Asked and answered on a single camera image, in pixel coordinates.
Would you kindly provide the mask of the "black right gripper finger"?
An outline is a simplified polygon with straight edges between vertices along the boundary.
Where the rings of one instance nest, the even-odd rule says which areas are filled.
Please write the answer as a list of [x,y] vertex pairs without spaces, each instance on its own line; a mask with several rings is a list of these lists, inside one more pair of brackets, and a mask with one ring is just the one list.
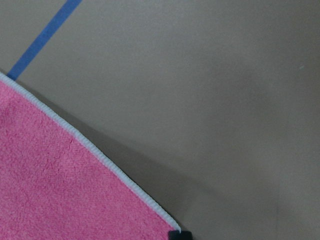
[[168,232],[168,240],[193,240],[193,234],[186,230],[171,230]]

